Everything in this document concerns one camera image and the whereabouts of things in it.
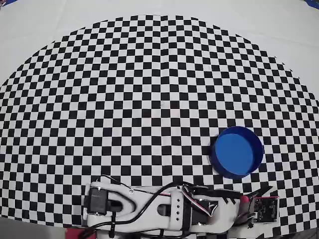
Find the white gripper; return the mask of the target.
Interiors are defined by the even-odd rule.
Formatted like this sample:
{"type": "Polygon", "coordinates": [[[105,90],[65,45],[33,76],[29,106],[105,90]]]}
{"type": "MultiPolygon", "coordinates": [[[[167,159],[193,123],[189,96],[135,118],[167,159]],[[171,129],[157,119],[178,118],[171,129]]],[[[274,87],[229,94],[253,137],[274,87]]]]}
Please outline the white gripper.
{"type": "MultiPolygon", "coordinates": [[[[247,199],[261,197],[272,188],[273,188],[272,186],[264,186],[244,196],[247,199]]],[[[234,199],[234,203],[231,199],[227,199],[228,203],[226,203],[224,199],[215,199],[215,200],[218,201],[218,206],[214,210],[213,216],[211,217],[211,223],[214,226],[233,225],[234,220],[238,216],[240,200],[234,199]]],[[[231,228],[232,237],[258,237],[263,233],[264,233],[264,226],[260,224],[255,224],[252,228],[248,228],[247,225],[231,228]]]]}

